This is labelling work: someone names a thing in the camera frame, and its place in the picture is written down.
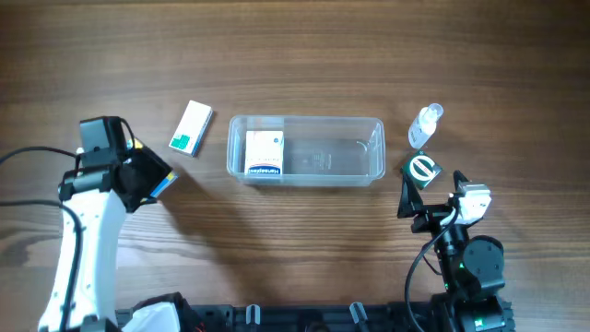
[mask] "plastic storage box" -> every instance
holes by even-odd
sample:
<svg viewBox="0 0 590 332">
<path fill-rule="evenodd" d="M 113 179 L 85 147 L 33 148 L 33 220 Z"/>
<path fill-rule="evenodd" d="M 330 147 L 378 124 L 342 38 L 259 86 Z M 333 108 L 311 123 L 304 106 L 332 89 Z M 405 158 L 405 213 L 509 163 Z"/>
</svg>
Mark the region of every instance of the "plastic storage box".
<svg viewBox="0 0 590 332">
<path fill-rule="evenodd" d="M 248 131 L 283 132 L 281 174 L 244 171 Z M 245 184 L 366 186 L 385 174 L 384 124 L 364 117 L 234 116 L 228 172 Z"/>
</svg>

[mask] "wooden table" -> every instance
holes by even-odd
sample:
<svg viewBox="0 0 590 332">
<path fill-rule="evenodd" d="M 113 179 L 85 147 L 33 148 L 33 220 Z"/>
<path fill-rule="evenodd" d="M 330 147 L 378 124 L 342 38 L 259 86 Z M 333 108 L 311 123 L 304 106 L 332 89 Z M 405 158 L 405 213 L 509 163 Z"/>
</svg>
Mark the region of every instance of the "wooden table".
<svg viewBox="0 0 590 332">
<path fill-rule="evenodd" d="M 518 329 L 587 329 L 587 2 L 55 2 L 0 6 L 1 154 L 73 151 L 80 120 L 119 115 L 183 173 L 164 204 L 124 224 L 118 307 L 172 291 L 194 304 L 403 300 L 429 238 L 395 218 L 396 168 L 411 121 L 439 102 L 446 113 L 426 150 L 446 172 L 426 202 L 443 202 L 455 169 L 488 184 L 492 206 L 471 233 L 504 244 L 501 295 Z M 189 100 L 215 110 L 195 159 L 167 148 Z M 379 117 L 386 175 L 357 189 L 237 184 L 225 167 L 236 114 Z M 56 198 L 72 168 L 43 152 L 14 158 L 0 168 L 0 198 Z M 35 329 L 60 212 L 3 208 L 0 219 L 0 329 Z M 420 264 L 412 299 L 440 291 Z"/>
</svg>

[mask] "bottle cap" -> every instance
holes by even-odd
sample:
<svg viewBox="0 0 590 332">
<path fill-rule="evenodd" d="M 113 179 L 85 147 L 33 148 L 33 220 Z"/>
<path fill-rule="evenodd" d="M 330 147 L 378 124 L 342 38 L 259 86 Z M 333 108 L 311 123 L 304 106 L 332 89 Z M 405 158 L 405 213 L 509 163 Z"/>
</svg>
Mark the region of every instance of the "bottle cap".
<svg viewBox="0 0 590 332">
<path fill-rule="evenodd" d="M 422 120 L 426 123 L 435 123 L 443 116 L 444 109 L 441 105 L 433 103 L 428 110 L 422 115 Z"/>
</svg>

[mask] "small plastic bottle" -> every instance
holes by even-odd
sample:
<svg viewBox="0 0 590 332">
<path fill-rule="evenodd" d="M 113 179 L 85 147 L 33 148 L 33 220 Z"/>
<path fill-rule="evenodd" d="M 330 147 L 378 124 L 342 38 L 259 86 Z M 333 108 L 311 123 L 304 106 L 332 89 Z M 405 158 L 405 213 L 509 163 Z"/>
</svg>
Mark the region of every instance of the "small plastic bottle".
<svg viewBox="0 0 590 332">
<path fill-rule="evenodd" d="M 436 130 L 436 122 L 443 116 L 444 109 L 437 103 L 424 107 L 409 127 L 407 139 L 412 148 L 422 148 Z"/>
</svg>

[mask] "small box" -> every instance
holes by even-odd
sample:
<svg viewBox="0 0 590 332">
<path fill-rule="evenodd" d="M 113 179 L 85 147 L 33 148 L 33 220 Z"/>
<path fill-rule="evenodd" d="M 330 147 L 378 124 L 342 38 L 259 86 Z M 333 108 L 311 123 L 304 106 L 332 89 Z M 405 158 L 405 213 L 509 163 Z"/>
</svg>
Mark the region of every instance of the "small box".
<svg viewBox="0 0 590 332">
<path fill-rule="evenodd" d="M 443 168 L 422 150 L 418 150 L 402 167 L 402 172 L 408 174 L 420 190 L 434 180 L 442 170 Z"/>
<path fill-rule="evenodd" d="M 282 174 L 283 148 L 282 131 L 247 131 L 244 172 Z"/>
<path fill-rule="evenodd" d="M 210 106 L 196 101 L 189 101 L 169 147 L 194 156 L 212 113 Z"/>
</svg>

